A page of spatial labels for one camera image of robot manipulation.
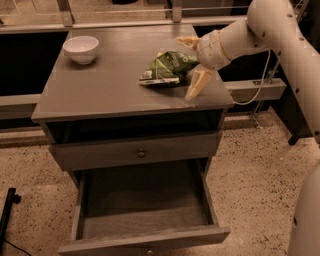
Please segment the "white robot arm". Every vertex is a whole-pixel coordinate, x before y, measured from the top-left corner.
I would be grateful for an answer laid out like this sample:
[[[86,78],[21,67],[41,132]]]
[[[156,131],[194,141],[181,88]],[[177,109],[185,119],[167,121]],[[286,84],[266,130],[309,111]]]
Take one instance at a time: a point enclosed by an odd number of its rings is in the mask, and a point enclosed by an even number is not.
[[[215,71],[232,60],[272,50],[280,62],[315,141],[320,144],[320,55],[301,33],[289,0],[253,0],[247,18],[200,38],[180,42],[196,52],[185,98],[195,98]],[[288,256],[320,256],[320,166],[305,179],[297,200]]]

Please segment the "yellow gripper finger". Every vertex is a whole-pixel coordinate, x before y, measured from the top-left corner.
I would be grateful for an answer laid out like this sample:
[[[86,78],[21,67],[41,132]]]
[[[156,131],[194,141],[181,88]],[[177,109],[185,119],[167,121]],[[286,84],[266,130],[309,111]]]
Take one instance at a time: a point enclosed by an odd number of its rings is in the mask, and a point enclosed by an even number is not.
[[[195,69],[192,74],[191,84],[187,90],[185,99],[187,101],[194,99],[210,82],[212,75],[212,70],[206,68]]]
[[[180,36],[176,38],[176,41],[191,50],[196,50],[200,39],[196,36]]]

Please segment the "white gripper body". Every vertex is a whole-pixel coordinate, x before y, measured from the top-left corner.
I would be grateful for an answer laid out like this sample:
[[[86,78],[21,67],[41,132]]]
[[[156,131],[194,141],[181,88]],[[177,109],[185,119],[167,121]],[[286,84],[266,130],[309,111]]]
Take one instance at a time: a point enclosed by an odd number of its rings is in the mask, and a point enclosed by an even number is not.
[[[202,66],[212,70],[220,70],[231,63],[224,53],[219,30],[214,30],[199,39],[196,55]]]

